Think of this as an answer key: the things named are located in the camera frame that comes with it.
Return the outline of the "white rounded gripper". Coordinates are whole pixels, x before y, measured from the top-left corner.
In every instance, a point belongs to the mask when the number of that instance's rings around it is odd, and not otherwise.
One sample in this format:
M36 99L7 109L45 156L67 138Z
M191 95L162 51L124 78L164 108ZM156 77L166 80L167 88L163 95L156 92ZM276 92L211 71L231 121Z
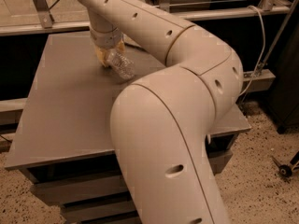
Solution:
M108 49L113 49L116 47L116 50L119 52L125 51L125 44L121 40L122 32L118 29L107 33L100 33L95 31L93 28L90 28L91 39L94 43L94 51L97 56L97 59L100 64L104 67L109 67L107 63L107 56L109 54Z

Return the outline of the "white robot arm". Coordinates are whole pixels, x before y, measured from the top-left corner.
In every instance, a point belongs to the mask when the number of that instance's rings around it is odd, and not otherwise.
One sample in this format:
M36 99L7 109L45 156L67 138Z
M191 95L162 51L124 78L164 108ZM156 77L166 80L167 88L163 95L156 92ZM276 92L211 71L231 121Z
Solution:
M139 0L79 0L164 65L115 100L110 133L142 224L231 224L206 137L241 92L242 64L204 28Z

